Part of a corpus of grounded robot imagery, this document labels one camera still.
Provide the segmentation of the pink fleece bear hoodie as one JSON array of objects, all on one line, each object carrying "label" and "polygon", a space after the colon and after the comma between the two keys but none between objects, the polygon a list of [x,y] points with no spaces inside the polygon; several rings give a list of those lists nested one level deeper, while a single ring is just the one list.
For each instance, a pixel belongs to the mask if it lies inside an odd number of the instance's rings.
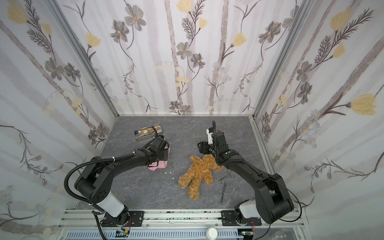
[{"label": "pink fleece bear hoodie", "polygon": [[168,164],[170,151],[171,151],[171,148],[166,148],[165,150],[161,151],[158,155],[157,161],[150,164],[148,168],[151,171],[155,171],[156,169],[165,169]]}]

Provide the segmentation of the brown teddy bear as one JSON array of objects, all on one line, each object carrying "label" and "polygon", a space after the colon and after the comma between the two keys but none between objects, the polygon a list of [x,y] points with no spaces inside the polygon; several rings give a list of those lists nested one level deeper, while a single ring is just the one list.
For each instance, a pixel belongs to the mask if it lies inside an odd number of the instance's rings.
[{"label": "brown teddy bear", "polygon": [[219,166],[213,155],[204,155],[201,159],[197,156],[191,156],[190,161],[193,163],[188,171],[180,176],[178,184],[181,188],[188,189],[188,196],[192,200],[200,197],[200,185],[204,181],[211,186],[214,183],[212,171],[221,172],[223,166]]}]

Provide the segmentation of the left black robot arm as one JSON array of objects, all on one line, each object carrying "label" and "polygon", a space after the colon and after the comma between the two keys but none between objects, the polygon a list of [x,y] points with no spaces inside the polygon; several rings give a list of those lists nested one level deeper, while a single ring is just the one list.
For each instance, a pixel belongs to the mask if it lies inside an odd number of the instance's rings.
[{"label": "left black robot arm", "polygon": [[129,155],[105,159],[96,156],[79,166],[83,171],[74,183],[75,189],[81,194],[77,198],[104,215],[99,222],[102,227],[128,226],[132,223],[132,217],[128,207],[112,193],[114,178],[137,167],[158,167],[161,161],[168,160],[169,152],[169,143],[159,135]]}]

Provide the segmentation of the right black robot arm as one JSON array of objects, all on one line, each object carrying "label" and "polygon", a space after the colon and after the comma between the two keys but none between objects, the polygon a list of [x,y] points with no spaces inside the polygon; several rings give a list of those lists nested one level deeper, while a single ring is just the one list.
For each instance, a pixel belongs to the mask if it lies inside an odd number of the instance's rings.
[{"label": "right black robot arm", "polygon": [[272,224],[294,210],[294,203],[283,178],[263,172],[229,148],[223,132],[207,129],[208,140],[198,143],[201,154],[212,154],[216,163],[243,178],[254,190],[255,213]]}]

